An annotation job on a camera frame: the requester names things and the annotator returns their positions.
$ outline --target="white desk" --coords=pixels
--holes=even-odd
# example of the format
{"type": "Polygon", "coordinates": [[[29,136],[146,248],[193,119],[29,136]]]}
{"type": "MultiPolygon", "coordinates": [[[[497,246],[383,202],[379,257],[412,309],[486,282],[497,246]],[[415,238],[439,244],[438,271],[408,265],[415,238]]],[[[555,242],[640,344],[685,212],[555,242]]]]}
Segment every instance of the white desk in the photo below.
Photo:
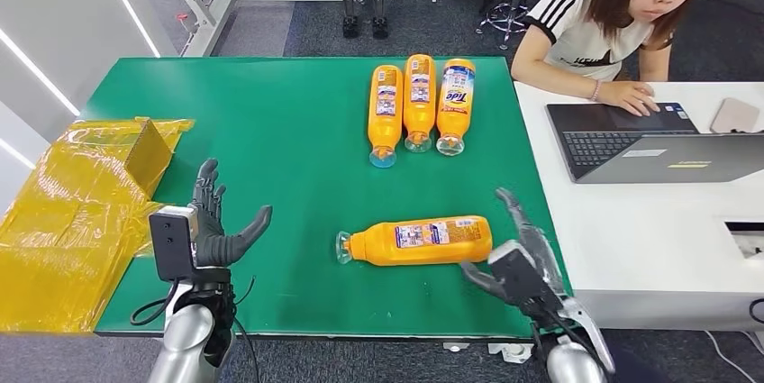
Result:
{"type": "MultiPolygon", "coordinates": [[[[700,132],[726,97],[764,111],[764,83],[653,87],[700,132]]],[[[570,282],[600,327],[761,329],[748,306],[764,297],[764,261],[745,260],[723,221],[764,221],[764,172],[724,184],[576,185],[545,105],[587,101],[515,88],[570,282]]]]}

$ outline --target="bracelet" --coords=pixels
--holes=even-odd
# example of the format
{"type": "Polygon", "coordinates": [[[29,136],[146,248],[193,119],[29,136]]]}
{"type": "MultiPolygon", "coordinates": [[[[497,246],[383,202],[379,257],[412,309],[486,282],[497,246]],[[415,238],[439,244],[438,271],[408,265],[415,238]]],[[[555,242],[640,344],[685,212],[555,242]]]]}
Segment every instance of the bracelet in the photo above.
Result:
{"type": "Polygon", "coordinates": [[[592,94],[592,97],[589,98],[590,101],[596,102],[597,97],[599,96],[599,89],[602,87],[602,81],[597,80],[597,85],[595,87],[595,92],[592,94]]]}

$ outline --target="laptop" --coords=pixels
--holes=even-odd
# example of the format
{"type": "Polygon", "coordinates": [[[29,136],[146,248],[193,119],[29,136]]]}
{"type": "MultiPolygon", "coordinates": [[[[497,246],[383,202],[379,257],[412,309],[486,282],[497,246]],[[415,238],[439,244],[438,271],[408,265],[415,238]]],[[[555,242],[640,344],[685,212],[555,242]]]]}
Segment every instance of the laptop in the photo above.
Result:
{"type": "Polygon", "coordinates": [[[764,134],[699,133],[682,105],[638,117],[601,104],[547,111],[577,183],[728,182],[764,169],[764,134]]]}

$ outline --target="smartphone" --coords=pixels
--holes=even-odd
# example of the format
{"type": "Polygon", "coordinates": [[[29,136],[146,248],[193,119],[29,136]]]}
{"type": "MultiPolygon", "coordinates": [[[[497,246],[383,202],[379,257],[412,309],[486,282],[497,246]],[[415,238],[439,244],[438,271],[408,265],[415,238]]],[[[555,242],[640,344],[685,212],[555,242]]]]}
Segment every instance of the smartphone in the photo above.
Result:
{"type": "Polygon", "coordinates": [[[757,120],[759,108],[728,97],[722,101],[722,106],[711,123],[711,132],[756,132],[753,127],[756,126],[757,120]]]}

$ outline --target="detergent bottle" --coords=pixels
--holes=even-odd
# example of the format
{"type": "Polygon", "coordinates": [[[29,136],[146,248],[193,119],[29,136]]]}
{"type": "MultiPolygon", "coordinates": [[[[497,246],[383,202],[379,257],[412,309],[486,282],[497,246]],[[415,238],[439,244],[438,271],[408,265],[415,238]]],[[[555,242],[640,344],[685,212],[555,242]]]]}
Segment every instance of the detergent bottle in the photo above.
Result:
{"type": "Polygon", "coordinates": [[[414,54],[406,61],[404,88],[405,147],[414,152],[432,147],[430,130],[435,125],[435,61],[414,54]]]}
{"type": "Polygon", "coordinates": [[[378,223],[365,232],[339,232],[337,260],[365,260],[377,266],[482,261],[491,252],[488,221],[455,216],[402,223],[378,223]]]}
{"type": "Polygon", "coordinates": [[[438,104],[438,131],[441,137],[435,143],[438,151],[447,156],[464,150],[464,133],[469,128],[472,114],[472,89],[475,84],[475,66],[466,59],[451,59],[443,69],[441,101],[438,104]]]}
{"type": "Polygon", "coordinates": [[[396,163],[396,145],[403,121],[403,74],[397,66],[382,65],[371,76],[368,101],[368,160],[381,169],[396,163]]]}

